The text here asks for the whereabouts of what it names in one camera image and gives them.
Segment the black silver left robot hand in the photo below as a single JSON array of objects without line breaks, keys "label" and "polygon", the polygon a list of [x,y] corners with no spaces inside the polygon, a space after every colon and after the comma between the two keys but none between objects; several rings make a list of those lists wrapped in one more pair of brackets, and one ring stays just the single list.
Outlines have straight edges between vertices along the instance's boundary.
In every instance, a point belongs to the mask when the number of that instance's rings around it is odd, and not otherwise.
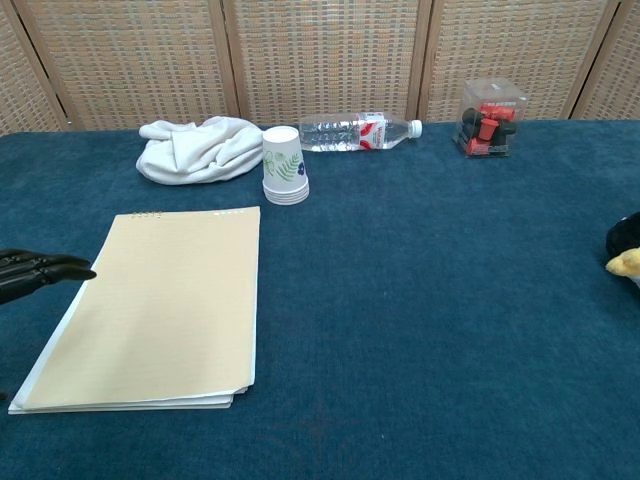
[{"label": "black silver left robot hand", "polygon": [[76,256],[3,249],[1,304],[31,295],[47,285],[66,280],[87,281],[96,276],[91,263]]}]

